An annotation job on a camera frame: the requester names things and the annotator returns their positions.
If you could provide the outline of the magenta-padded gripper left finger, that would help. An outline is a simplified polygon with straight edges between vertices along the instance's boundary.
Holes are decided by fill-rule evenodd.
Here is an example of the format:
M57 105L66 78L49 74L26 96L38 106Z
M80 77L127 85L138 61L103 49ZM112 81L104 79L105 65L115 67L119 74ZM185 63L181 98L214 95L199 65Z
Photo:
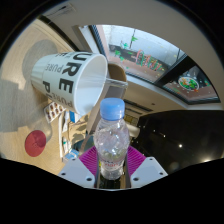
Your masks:
M79 158L69 159L58 174L59 177L84 188L94 188L98 175L98 156L91 147Z

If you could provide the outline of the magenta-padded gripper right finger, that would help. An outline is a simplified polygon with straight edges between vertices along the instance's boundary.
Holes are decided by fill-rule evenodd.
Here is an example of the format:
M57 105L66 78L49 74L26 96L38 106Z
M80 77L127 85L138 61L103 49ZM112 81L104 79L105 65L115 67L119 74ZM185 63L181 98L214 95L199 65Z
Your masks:
M140 188L167 176L154 157L146 157L130 146L126 156L126 187Z

